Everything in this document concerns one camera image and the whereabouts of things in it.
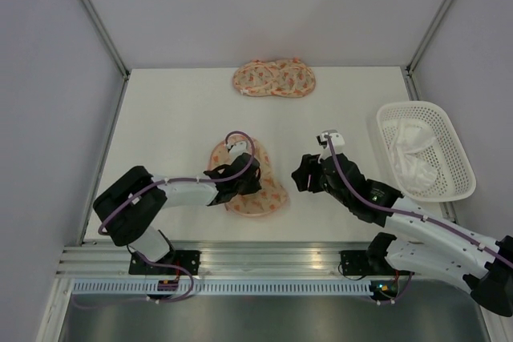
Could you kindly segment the floral mesh laundry bag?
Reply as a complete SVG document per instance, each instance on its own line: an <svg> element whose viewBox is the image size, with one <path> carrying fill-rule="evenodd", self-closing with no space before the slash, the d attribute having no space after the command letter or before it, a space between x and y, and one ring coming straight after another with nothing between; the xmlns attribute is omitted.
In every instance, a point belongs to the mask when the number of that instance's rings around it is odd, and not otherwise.
<svg viewBox="0 0 513 342"><path fill-rule="evenodd" d="M273 173L270 156L264 146L257 140L252 138L256 150L256 160L260 163L260 184L261 189L249 195L236 195L224 206L228 211L237 213L238 215L247 217L258 217L268 215L284 208L289 202L289 195L282 186L278 178ZM241 135L234 135L228 140L228 144L235 144L245 141L248 144L248 152L251 147L246 139ZM228 149L224 142L220 142L212 150L208 169L213 170L222 164L228 163Z"/></svg>
<svg viewBox="0 0 513 342"><path fill-rule="evenodd" d="M243 96L295 99L311 94L317 80L313 69L299 58L281 58L244 64L235 71L232 85Z"/></svg>

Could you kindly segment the white satin bra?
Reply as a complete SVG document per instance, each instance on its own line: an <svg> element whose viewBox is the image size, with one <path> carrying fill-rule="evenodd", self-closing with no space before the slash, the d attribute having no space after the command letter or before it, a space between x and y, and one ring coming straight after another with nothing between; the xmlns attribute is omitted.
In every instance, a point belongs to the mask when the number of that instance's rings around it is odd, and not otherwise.
<svg viewBox="0 0 513 342"><path fill-rule="evenodd" d="M432 147L435 140L431 129L420 127L411 119L398 120L389 153L399 183L410 193L428 190L437 179L436 168L418 156Z"/></svg>

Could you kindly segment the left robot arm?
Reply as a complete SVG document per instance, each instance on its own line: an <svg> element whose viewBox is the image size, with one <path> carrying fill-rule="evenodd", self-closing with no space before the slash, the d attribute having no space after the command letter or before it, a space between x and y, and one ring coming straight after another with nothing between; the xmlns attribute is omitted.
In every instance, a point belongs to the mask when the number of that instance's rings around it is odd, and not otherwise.
<svg viewBox="0 0 513 342"><path fill-rule="evenodd" d="M260 177L260 163L246 152L195 178L159 179L135 166L95 199L98 233L143 255L156 274L168 274L175 256L170 241L151 225L155 217L168 207L211 207L256 193Z"/></svg>

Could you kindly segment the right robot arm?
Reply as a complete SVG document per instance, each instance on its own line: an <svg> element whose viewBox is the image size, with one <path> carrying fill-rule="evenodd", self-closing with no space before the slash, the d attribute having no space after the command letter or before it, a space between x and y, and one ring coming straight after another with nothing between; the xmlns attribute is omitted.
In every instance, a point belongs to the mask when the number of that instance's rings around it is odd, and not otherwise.
<svg viewBox="0 0 513 342"><path fill-rule="evenodd" d="M382 227L366 252L376 274L389 269L434 277L499 316L512 315L512 238L497 240L436 219L399 190L367 179L345 155L303 155L298 191L325 192L359 220Z"/></svg>

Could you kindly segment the white perforated plastic basket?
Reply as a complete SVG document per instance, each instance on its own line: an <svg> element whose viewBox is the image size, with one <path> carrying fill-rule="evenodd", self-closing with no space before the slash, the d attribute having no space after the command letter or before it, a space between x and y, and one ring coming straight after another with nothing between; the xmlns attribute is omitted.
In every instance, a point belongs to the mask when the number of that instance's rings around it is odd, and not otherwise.
<svg viewBox="0 0 513 342"><path fill-rule="evenodd" d="M418 155L438 171L434 185L421 193L408 192L392 168L389 146L399 119L411 119L414 124L431 129L436 137L432 147ZM466 199L474 193L476 178L470 161L449 116L438 105L421 101L388 103L378 109L375 131L378 152L404 195L420 202L442 203Z"/></svg>

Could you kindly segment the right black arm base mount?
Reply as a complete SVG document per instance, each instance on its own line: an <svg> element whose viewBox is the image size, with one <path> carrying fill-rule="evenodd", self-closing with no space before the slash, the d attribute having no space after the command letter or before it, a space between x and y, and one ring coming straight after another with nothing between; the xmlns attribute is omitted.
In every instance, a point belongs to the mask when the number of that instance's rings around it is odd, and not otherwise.
<svg viewBox="0 0 513 342"><path fill-rule="evenodd" d="M339 272L352 280L363 280L371 276L408 276L407 270L393 268L386 261L387 248L398 238L395 235L379 232L367 249L339 251Z"/></svg>

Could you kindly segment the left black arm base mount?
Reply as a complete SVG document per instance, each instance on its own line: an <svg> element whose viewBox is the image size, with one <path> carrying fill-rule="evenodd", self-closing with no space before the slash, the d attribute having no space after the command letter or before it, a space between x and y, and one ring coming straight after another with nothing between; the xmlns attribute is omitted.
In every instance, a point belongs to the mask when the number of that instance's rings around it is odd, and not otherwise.
<svg viewBox="0 0 513 342"><path fill-rule="evenodd" d="M131 261L129 263L128 274L133 276L181 276L184 273L175 268L170 268L169 265L175 265L187 270L193 276L198 274L200 267L200 251L198 250L171 250L157 264L166 264L166 267L157 267L153 264L148 264L136 253L131 252Z"/></svg>

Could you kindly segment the right aluminium frame post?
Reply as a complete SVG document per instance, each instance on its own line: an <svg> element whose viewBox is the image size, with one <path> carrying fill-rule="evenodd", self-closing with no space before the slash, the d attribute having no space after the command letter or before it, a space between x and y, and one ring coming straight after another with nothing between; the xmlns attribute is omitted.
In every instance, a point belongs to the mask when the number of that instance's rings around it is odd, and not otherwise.
<svg viewBox="0 0 513 342"><path fill-rule="evenodd" d="M411 77L456 0L442 0L404 71Z"/></svg>

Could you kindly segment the aluminium frame post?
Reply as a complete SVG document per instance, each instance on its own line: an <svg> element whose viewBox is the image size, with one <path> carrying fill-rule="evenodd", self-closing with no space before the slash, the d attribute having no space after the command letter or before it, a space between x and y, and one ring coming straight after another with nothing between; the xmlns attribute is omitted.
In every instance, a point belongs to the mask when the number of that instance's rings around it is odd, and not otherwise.
<svg viewBox="0 0 513 342"><path fill-rule="evenodd" d="M442 0L404 71L411 77L456 0Z"/></svg>
<svg viewBox="0 0 513 342"><path fill-rule="evenodd" d="M112 40L99 12L96 10L92 0L78 0L80 6L83 8L87 18L91 22L95 33L98 35L100 42L103 44L104 49L108 53L110 59L115 65L117 71L121 74L124 80L129 78L130 70L127 68L124 60L122 59L114 41Z"/></svg>

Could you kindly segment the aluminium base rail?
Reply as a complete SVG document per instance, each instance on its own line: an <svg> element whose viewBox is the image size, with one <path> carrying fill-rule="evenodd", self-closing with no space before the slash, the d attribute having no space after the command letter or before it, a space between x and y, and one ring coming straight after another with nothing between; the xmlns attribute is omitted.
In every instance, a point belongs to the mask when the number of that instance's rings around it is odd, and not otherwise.
<svg viewBox="0 0 513 342"><path fill-rule="evenodd" d="M331 278L338 274L339 252L363 250L367 242L192 242L175 241L178 250L200 252L205 278ZM125 278L131 255L112 242L91 241L64 248L57 276Z"/></svg>

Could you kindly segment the left aluminium frame post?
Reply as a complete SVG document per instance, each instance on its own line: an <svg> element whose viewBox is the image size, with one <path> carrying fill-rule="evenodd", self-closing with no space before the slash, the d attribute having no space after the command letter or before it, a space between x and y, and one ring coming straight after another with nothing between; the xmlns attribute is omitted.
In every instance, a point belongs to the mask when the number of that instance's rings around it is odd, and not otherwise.
<svg viewBox="0 0 513 342"><path fill-rule="evenodd" d="M112 40L99 12L96 10L92 0L78 0L80 6L83 8L87 18L91 22L95 33L98 35L100 42L103 44L104 49L108 53L110 59L115 65L117 71L121 74L124 80L129 78L130 70L127 68L124 60L122 59L114 41Z"/></svg>

